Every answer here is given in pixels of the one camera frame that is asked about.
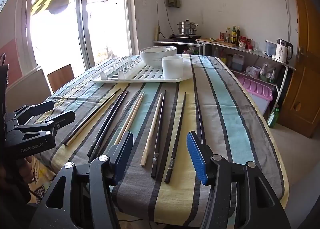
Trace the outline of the person's left hand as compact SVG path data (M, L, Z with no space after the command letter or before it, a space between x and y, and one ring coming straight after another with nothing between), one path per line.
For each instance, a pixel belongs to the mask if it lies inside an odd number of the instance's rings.
M17 161L19 174L23 178L25 183L31 183L34 179L33 158L33 156L29 156Z

